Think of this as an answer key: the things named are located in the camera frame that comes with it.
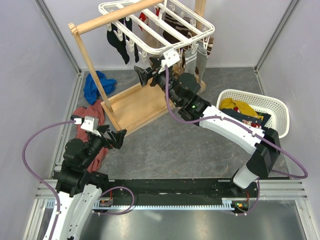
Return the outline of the white plastic clip hanger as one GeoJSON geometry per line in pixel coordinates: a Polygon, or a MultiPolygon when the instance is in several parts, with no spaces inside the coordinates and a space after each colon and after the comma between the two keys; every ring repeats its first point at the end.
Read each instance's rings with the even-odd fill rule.
{"type": "Polygon", "coordinates": [[[170,48],[181,51],[190,47],[196,51],[199,43],[203,43],[207,49],[216,30],[212,23],[179,0],[164,0],[122,18],[132,20],[132,30],[119,20],[107,23],[106,40],[107,31],[114,24],[118,28],[116,36],[120,41],[125,39],[127,53],[133,54],[135,63],[145,62],[148,56],[158,56],[170,48]]]}

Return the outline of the white plastic laundry basket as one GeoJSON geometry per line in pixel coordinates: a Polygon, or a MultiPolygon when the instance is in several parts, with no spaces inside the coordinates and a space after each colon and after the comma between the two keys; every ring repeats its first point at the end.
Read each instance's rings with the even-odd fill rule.
{"type": "Polygon", "coordinates": [[[281,100],[252,92],[226,89],[219,94],[216,107],[220,107],[221,101],[227,98],[245,102],[256,112],[271,115],[265,126],[276,130],[280,139],[288,134],[290,114],[287,106],[281,100]]]}

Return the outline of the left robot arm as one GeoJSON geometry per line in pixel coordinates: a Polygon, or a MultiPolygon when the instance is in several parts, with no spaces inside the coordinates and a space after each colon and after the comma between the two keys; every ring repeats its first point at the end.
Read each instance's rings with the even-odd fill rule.
{"type": "Polygon", "coordinates": [[[108,125],[87,130],[88,142],[75,138],[65,146],[61,170],[54,174],[59,197],[54,205],[45,240],[78,240],[99,197],[116,190],[106,174],[88,167],[104,148],[120,149],[126,129],[112,131],[108,125]]]}

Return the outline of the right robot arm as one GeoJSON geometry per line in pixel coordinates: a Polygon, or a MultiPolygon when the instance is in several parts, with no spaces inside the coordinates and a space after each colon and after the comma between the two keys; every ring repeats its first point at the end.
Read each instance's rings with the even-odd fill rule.
{"type": "Polygon", "coordinates": [[[153,65],[146,69],[134,67],[140,84],[159,86],[165,93],[166,103],[179,108],[178,121],[214,131],[251,154],[246,164],[233,175],[230,193],[240,197],[252,182],[268,178],[280,155],[278,132],[272,128],[254,128],[228,116],[198,95],[201,86],[193,74],[182,73],[174,78],[171,70],[162,69],[160,59],[153,57],[151,61],[153,65]]]}

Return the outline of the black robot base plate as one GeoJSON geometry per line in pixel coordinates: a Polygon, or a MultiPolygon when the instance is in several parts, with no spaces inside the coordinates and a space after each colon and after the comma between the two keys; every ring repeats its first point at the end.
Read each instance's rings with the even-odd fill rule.
{"type": "Polygon", "coordinates": [[[113,187],[130,189],[136,206],[221,205],[223,198],[246,200],[258,193],[256,183],[240,189],[229,178],[116,179],[103,183],[102,191],[113,187]]]}

